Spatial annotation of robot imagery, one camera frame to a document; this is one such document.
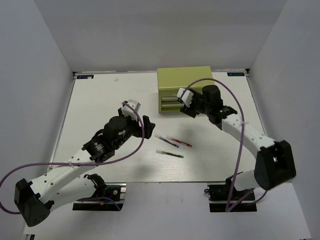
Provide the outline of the chest drawer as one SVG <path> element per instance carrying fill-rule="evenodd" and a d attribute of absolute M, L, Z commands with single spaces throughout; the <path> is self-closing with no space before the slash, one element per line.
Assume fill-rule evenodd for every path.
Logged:
<path fill-rule="evenodd" d="M 165 96 L 161 98 L 161 102 L 178 102 L 178 98 L 176 96 Z"/>

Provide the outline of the green metal drawer chest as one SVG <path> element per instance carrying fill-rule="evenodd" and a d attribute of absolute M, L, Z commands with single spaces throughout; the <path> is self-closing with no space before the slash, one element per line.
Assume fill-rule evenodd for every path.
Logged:
<path fill-rule="evenodd" d="M 186 88 L 192 82 L 212 78 L 210 66 L 170 67 L 157 69 L 158 112 L 175 113 L 183 106 L 178 102 L 161 102 L 162 97 L 177 97 L 180 88 Z"/>

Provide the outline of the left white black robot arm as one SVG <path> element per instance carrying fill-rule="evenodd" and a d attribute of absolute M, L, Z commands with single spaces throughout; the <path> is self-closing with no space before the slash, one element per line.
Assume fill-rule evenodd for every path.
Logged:
<path fill-rule="evenodd" d="M 44 221 L 49 214 L 70 202 L 82 198 L 99 200 L 106 187 L 99 182 L 90 184 L 83 174 L 115 155 L 130 137 L 149 139 L 155 128 L 148 116 L 140 126 L 130 116 L 112 117 L 67 162 L 30 181 L 19 180 L 15 185 L 14 203 L 28 227 Z"/>

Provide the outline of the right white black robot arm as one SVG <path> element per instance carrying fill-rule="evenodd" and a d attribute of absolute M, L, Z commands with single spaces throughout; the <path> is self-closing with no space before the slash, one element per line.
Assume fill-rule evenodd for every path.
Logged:
<path fill-rule="evenodd" d="M 180 111 L 192 118 L 204 114 L 223 132 L 242 143 L 254 157 L 254 169 L 240 172 L 225 181 L 226 195 L 236 200 L 244 191 L 262 188 L 269 191 L 296 177 L 297 171 L 291 145 L 276 141 L 255 130 L 235 109 L 224 105 L 216 85 L 207 85 L 198 93 L 180 88 L 178 100 L 184 104 Z"/>

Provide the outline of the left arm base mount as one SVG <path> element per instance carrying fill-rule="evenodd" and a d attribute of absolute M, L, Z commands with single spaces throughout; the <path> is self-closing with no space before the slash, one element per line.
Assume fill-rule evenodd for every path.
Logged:
<path fill-rule="evenodd" d="M 119 212 L 125 203 L 126 183 L 107 183 L 86 201 L 75 201 L 73 211 Z"/>

